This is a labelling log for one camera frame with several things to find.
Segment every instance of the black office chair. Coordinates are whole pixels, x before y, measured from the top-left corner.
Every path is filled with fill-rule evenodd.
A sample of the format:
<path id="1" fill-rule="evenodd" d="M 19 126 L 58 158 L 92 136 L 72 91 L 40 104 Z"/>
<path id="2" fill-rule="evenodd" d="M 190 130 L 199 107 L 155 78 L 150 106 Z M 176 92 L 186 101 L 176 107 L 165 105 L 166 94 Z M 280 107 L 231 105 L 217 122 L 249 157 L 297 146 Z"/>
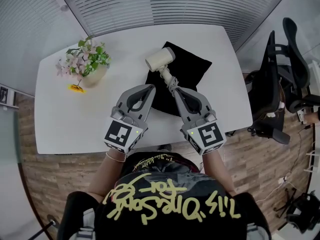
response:
<path id="1" fill-rule="evenodd" d="M 320 222 L 320 201 L 314 191 L 303 193 L 286 212 L 286 221 L 299 229 L 303 234 L 306 230 L 313 230 Z"/>
<path id="2" fill-rule="evenodd" d="M 278 65 L 285 95 L 285 107 L 289 112 L 295 113 L 307 107 L 320 106 L 320 96 L 309 94 L 303 97 L 302 95 L 301 89 L 310 84 L 310 72 L 297 47 L 297 25 L 290 18 L 284 18 L 282 25 L 288 45 L 275 44 L 274 48 L 280 47 L 281 50 L 274 51 L 274 54 L 284 55 L 290 59 L 290 65 Z"/>
<path id="3" fill-rule="evenodd" d="M 259 71 L 250 73 L 246 85 L 251 84 L 248 92 L 253 125 L 248 128 L 252 136 L 272 138 L 275 141 L 288 144 L 290 136 L 282 132 L 284 127 L 284 108 L 279 108 L 284 102 L 284 94 L 279 83 L 277 57 L 275 50 L 275 32 L 270 33 Z"/>

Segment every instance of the black pillow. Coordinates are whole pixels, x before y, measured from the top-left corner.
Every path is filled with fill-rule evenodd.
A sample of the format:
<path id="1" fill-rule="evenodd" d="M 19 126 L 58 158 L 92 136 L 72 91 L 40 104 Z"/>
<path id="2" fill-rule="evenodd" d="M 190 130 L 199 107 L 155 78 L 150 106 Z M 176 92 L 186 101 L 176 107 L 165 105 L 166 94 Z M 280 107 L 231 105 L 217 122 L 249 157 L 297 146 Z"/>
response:
<path id="1" fill-rule="evenodd" d="M 171 75 L 178 80 L 180 87 L 197 91 L 197 84 L 211 66 L 212 62 L 200 58 L 173 43 L 166 42 L 164 47 L 170 47 L 175 54 L 175 60 L 168 65 Z M 180 116 L 175 98 L 169 92 L 167 84 L 160 78 L 159 72 L 149 71 L 146 84 L 154 84 L 156 87 L 152 107 L 162 112 Z"/>

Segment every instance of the white table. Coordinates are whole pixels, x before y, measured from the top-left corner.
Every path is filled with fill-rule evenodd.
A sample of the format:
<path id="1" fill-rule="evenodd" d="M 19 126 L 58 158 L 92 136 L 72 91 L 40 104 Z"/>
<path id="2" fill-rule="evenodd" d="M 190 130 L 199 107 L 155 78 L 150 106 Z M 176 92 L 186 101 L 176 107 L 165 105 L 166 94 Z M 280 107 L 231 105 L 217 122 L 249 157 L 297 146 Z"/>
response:
<path id="1" fill-rule="evenodd" d="M 252 124 L 242 72 L 222 26 L 155 25 L 105 34 L 95 40 L 105 43 L 112 62 L 101 82 L 95 88 L 87 88 L 86 94 L 68 90 L 68 84 L 77 84 L 75 78 L 56 76 L 55 64 L 59 57 L 65 58 L 67 48 L 39 64 L 34 120 L 40 154 L 107 151 L 103 142 L 106 117 L 124 91 L 146 82 L 149 69 L 145 58 L 161 49 L 166 41 L 212 62 L 197 89 L 216 111 L 224 132 Z M 149 129 L 136 148 L 185 140 L 179 131 L 183 124 L 180 117 L 152 108 L 147 123 Z"/>

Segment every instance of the backpack strap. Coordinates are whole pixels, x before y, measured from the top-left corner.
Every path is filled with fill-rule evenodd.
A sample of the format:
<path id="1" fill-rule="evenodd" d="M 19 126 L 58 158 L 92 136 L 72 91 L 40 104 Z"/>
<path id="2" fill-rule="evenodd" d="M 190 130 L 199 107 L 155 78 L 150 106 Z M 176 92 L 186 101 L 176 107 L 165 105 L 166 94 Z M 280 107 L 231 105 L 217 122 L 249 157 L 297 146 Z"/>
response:
<path id="1" fill-rule="evenodd" d="M 69 240 L 96 240 L 95 210 L 93 208 L 83 212 L 83 227 L 79 228 Z"/>

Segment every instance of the window blinds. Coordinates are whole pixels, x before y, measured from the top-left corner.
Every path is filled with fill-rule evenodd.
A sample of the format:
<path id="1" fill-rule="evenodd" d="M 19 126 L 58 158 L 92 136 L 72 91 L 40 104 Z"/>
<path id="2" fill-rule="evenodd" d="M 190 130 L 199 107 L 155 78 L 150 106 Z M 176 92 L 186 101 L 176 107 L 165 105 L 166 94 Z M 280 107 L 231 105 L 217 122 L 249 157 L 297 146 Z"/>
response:
<path id="1" fill-rule="evenodd" d="M 39 62 L 75 44 L 56 0 L 0 0 L 0 84 L 34 95 Z"/>
<path id="2" fill-rule="evenodd" d="M 235 44 L 279 0 L 65 0 L 90 36 L 160 24 L 213 24 Z"/>

